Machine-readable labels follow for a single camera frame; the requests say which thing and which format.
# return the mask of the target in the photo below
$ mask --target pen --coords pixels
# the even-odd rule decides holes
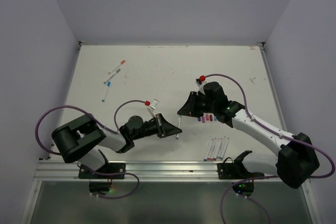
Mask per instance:
[[[106,100],[106,96],[107,96],[107,93],[109,92],[110,85],[111,85],[111,82],[109,81],[106,85],[105,94],[103,96],[103,99],[101,100],[102,102]]]
[[[125,63],[125,60],[123,60],[122,62],[120,62],[119,65],[117,65],[113,70],[109,71],[109,74],[112,74],[116,69],[118,69],[121,65],[123,65]]]
[[[119,73],[120,72],[120,68],[118,68],[117,70],[116,70],[116,72],[113,74],[113,75],[111,75],[105,82],[104,82],[104,84],[106,84],[106,83],[108,83],[117,73]]]

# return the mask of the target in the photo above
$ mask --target white enclosure wall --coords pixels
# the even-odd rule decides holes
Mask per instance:
[[[336,159],[336,0],[291,0],[266,43],[281,108],[292,132]],[[320,156],[317,174],[330,170]],[[324,223],[335,223],[336,177],[313,180]]]
[[[0,223],[19,223],[43,151],[38,117],[64,102],[77,42],[55,0],[0,0]],[[40,133],[50,146],[59,114]]]
[[[290,0],[57,0],[79,40],[107,44],[266,41]]]

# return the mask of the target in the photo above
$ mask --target cable connector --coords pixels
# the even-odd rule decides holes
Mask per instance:
[[[201,85],[202,82],[205,81],[205,76],[200,76],[198,79],[196,79],[196,83],[197,85]]]

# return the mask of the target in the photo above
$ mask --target purple cable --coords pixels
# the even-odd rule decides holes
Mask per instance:
[[[220,76],[220,77],[227,78],[227,79],[233,81],[233,82],[239,87],[239,89],[240,89],[240,91],[242,92],[242,95],[243,95],[244,106],[245,106],[246,114],[247,114],[248,117],[252,120],[252,115],[250,114],[250,112],[249,112],[248,109],[247,109],[247,99],[246,99],[245,91],[244,91],[243,87],[239,84],[239,82],[237,82],[235,79],[233,79],[233,78],[230,77],[230,76],[226,76],[226,75],[224,75],[224,74],[220,74],[220,73],[209,74],[209,75],[205,76],[205,78],[207,78],[207,77],[211,77],[211,76]],[[276,132],[276,131],[270,129],[269,127],[267,127],[267,126],[265,126],[265,125],[263,125],[263,124],[260,123],[258,120],[254,119],[253,121],[254,121],[256,124],[258,124],[260,127],[262,127],[263,129],[267,130],[268,132],[270,132],[270,133],[272,133],[272,134],[274,134],[274,135],[276,135],[276,136],[279,136],[279,133],[278,133],[278,132]],[[289,141],[293,141],[293,142],[302,144],[302,145],[304,145],[304,146],[307,146],[307,147],[309,147],[309,148],[312,148],[312,149],[318,151],[319,153],[321,153],[323,156],[325,156],[325,157],[328,159],[328,161],[329,161],[330,164],[331,164],[331,171],[330,171],[329,173],[327,173],[327,174],[324,174],[324,175],[310,176],[310,178],[327,178],[327,177],[330,177],[331,175],[334,174],[334,172],[335,172],[335,163],[334,163],[334,161],[332,160],[332,158],[331,158],[326,152],[324,152],[323,150],[319,149],[319,148],[316,147],[316,146],[313,146],[313,145],[311,145],[311,144],[307,144],[307,143],[305,143],[305,142],[299,141],[299,140],[294,139],[294,138],[292,138],[292,137],[287,137],[287,136],[282,136],[282,137],[283,137],[284,139],[289,140]],[[235,186],[235,185],[237,185],[237,184],[240,184],[240,183],[242,183],[242,182],[249,181],[249,180],[264,179],[264,178],[276,178],[276,177],[277,177],[277,176],[264,176],[264,177],[248,178],[248,179],[243,179],[243,180],[241,180],[241,181],[238,181],[238,182],[235,182],[235,183],[231,184],[231,186],[228,187],[228,188],[225,190],[225,192],[224,192],[224,194],[222,195],[222,198],[221,198],[221,200],[220,200],[220,203],[221,203],[221,213],[220,213],[220,216],[222,217],[222,221],[223,221],[223,223],[226,223],[226,221],[225,221],[225,219],[224,219],[224,214],[223,214],[223,202],[224,202],[224,198],[225,198],[227,192],[230,190],[230,188],[232,188],[233,186]],[[252,199],[252,198],[251,198],[250,200],[253,201],[254,203],[258,204],[258,205],[265,211],[265,213],[266,213],[266,215],[267,215],[267,218],[268,218],[268,221],[269,221],[269,223],[271,223],[271,218],[270,218],[270,215],[269,215],[268,211],[266,210],[266,208],[263,207],[263,206],[262,206],[259,202],[257,202],[256,200],[254,200],[254,199]]]
[[[103,199],[122,199],[122,198],[125,198],[127,196],[130,196],[132,195],[136,190],[137,188],[139,187],[139,184],[140,184],[140,180],[138,178],[137,175],[133,174],[133,173],[100,173],[100,172],[96,172],[95,170],[91,169],[90,167],[88,166],[85,166],[86,169],[88,169],[89,171],[91,171],[92,173],[94,174],[97,174],[97,175],[100,175],[100,176],[107,176],[107,177],[113,177],[113,176],[117,176],[117,175],[131,175],[133,176],[134,178],[137,179],[137,183],[136,183],[136,186],[133,188],[133,190],[131,190],[129,193],[125,194],[125,195],[121,195],[121,196],[116,196],[116,197],[108,197],[108,196],[105,196],[105,195],[99,195],[99,194],[96,194],[98,195],[99,198],[103,198]]]
[[[243,87],[242,87],[242,86],[241,86],[235,79],[233,79],[233,78],[230,77],[230,76],[226,76],[226,75],[224,75],[224,74],[220,74],[220,73],[213,73],[213,74],[209,74],[209,75],[207,75],[207,76],[205,76],[205,77],[207,78],[207,77],[211,77],[211,76],[221,76],[221,77],[227,78],[227,79],[233,81],[235,84],[237,84],[237,86],[240,88],[240,90],[241,90],[241,92],[242,92],[242,94],[243,94],[246,114],[247,114],[248,117],[252,120],[252,115],[250,114],[250,112],[249,112],[248,109],[247,109],[247,100],[246,100],[246,95],[245,95],[245,91],[243,90]],[[265,125],[263,125],[263,124],[260,123],[258,120],[254,119],[253,121],[254,121],[256,124],[258,124],[260,127],[262,127],[263,129],[267,130],[268,132],[270,132],[270,133],[272,133],[272,134],[274,134],[274,135],[276,135],[276,136],[279,136],[279,133],[278,133],[278,132],[276,132],[276,131],[270,129],[269,127],[267,127],[267,126],[265,126]],[[328,159],[328,161],[329,161],[330,164],[331,164],[331,171],[330,171],[329,173],[327,173],[327,174],[324,174],[324,175],[310,176],[310,178],[327,178],[327,177],[330,177],[331,175],[334,174],[334,172],[335,172],[335,163],[334,163],[334,161],[332,160],[332,158],[331,158],[325,151],[321,150],[320,148],[318,148],[318,147],[316,147],[316,146],[314,146],[314,145],[307,144],[307,143],[305,143],[305,142],[299,141],[299,140],[294,139],[294,138],[292,138],[292,137],[287,137],[287,136],[282,136],[282,137],[283,137],[284,139],[286,139],[286,140],[293,141],[293,142],[295,142],[295,143],[302,144],[302,145],[304,145],[304,146],[306,146],[306,147],[312,148],[312,149],[318,151],[319,153],[321,153],[323,156],[325,156],[325,157]]]
[[[58,152],[53,152],[53,151],[49,150],[47,147],[45,147],[45,146],[42,144],[42,142],[41,142],[41,140],[40,140],[40,137],[39,137],[39,135],[38,135],[38,129],[39,129],[39,127],[40,127],[40,124],[41,124],[42,120],[43,120],[49,113],[51,113],[51,112],[54,111],[54,110],[63,109],[63,108],[69,108],[69,109],[78,110],[78,111],[82,112],[83,114],[87,115],[88,117],[90,117],[92,120],[94,120],[99,126],[101,126],[102,128],[104,128],[105,130],[107,130],[107,131],[109,131],[109,132],[111,132],[111,133],[113,133],[113,134],[117,134],[116,131],[114,131],[114,130],[108,128],[108,127],[105,127],[101,122],[99,122],[97,119],[95,119],[95,117],[94,117],[92,114],[88,113],[87,111],[85,111],[85,110],[83,110],[83,109],[81,109],[81,108],[79,108],[79,107],[72,106],[72,105],[62,105],[62,106],[58,106],[58,107],[52,108],[52,109],[48,110],[46,113],[44,113],[44,114],[39,118],[39,120],[37,121],[36,126],[35,126],[35,139],[36,139],[38,145],[39,145],[44,151],[46,151],[46,152],[48,152],[48,153],[51,153],[51,154],[54,154],[54,155],[61,155],[61,154],[58,153]]]
[[[118,124],[117,124],[117,112],[118,112],[123,106],[125,106],[126,104],[129,104],[129,103],[131,103],[131,102],[141,102],[141,103],[145,103],[144,101],[141,101],[141,100],[131,100],[131,101],[128,101],[128,102],[124,102],[122,105],[120,105],[120,106],[117,108],[116,112],[114,113],[114,124],[115,124],[115,126],[117,127],[118,130],[119,130],[119,126],[118,126]]]
[[[224,218],[224,213],[223,213],[223,202],[224,202],[224,198],[225,198],[225,196],[227,195],[227,193],[230,191],[230,189],[232,188],[232,187],[234,187],[235,185],[238,185],[238,184],[241,184],[241,183],[243,183],[243,182],[246,182],[246,181],[250,181],[250,180],[255,180],[255,179],[266,179],[266,178],[276,178],[277,176],[274,176],[274,175],[272,175],[272,176],[262,176],[262,177],[255,177],[255,178],[246,178],[246,179],[242,179],[242,180],[240,180],[240,181],[238,181],[238,182],[234,182],[234,183],[232,183],[226,190],[225,190],[225,192],[223,193],[223,195],[222,195],[222,198],[220,199],[220,216],[221,216],[221,218],[222,218],[222,221],[223,221],[223,223],[224,224],[226,224],[226,221],[225,221],[225,218]],[[266,208],[265,207],[263,207],[258,201],[256,201],[255,199],[252,199],[252,198],[247,198],[247,199],[249,199],[249,200],[251,200],[251,201],[253,201],[254,203],[256,203],[257,205],[259,205],[264,211],[265,211],[265,213],[266,213],[266,215],[267,215],[267,219],[268,219],[268,222],[269,223],[272,223],[272,219],[271,219],[271,216],[269,215],[269,213],[268,213],[268,211],[266,210]]]

